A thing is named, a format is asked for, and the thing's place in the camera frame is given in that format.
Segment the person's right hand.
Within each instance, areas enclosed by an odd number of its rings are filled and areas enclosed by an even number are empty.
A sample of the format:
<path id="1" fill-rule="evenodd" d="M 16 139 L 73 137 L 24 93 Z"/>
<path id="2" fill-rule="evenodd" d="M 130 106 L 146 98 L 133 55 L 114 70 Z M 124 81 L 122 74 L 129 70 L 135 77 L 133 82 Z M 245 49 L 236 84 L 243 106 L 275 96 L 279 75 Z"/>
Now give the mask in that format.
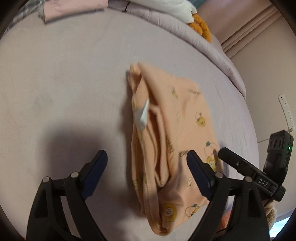
<path id="1" fill-rule="evenodd" d="M 265 214 L 268 215 L 271 212 L 271 210 L 274 208 L 275 201 L 274 200 L 264 200 L 262 202 L 262 204 L 264 207 Z"/>

